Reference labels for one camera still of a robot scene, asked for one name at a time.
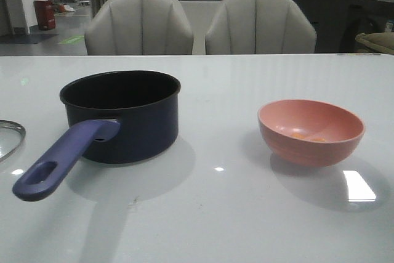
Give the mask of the pink bowl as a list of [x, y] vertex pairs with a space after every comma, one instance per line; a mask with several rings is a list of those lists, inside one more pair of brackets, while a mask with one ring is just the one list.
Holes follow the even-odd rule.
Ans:
[[365, 132], [363, 121], [354, 113], [315, 100], [270, 102], [259, 109], [257, 116], [269, 149], [302, 166], [341, 162], [353, 153]]

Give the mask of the glass lid with blue knob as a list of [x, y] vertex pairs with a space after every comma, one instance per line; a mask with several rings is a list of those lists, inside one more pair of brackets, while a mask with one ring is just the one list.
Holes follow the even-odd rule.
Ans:
[[16, 122], [1, 120], [1, 161], [10, 157], [26, 136], [25, 128]]

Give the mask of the dark blue saucepan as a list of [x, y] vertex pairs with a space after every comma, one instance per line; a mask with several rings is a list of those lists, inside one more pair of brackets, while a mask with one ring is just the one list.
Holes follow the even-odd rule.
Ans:
[[168, 149], [179, 133], [180, 81], [157, 71], [112, 71], [64, 86], [68, 130], [14, 183], [23, 201], [51, 195], [77, 160], [133, 163]]

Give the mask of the right beige chair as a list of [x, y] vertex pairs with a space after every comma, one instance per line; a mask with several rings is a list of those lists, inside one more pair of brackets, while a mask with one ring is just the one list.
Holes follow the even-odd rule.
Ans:
[[313, 54], [317, 33], [293, 0], [224, 0], [205, 34], [207, 55]]

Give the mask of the beige chair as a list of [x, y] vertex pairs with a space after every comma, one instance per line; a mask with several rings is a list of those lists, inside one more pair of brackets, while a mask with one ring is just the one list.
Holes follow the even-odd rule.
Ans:
[[179, 0], [108, 0], [84, 40], [88, 55], [190, 55], [194, 36]]
[[317, 33], [293, 0], [224, 0], [205, 34], [207, 55], [313, 54]]

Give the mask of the left beige chair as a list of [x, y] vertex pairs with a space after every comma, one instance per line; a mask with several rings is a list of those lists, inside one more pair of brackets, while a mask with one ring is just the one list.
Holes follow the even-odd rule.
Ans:
[[179, 0], [108, 0], [84, 40], [88, 55], [190, 55], [194, 36]]

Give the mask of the red bin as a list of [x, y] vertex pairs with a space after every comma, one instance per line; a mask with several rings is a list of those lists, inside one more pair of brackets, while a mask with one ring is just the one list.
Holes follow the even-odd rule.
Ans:
[[40, 30], [55, 29], [55, 16], [51, 0], [35, 0], [34, 9]]

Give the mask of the beige sofa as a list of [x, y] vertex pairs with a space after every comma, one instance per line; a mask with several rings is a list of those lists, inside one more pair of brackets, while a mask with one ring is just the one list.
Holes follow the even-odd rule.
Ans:
[[393, 32], [360, 33], [355, 36], [359, 53], [377, 53], [393, 55]]

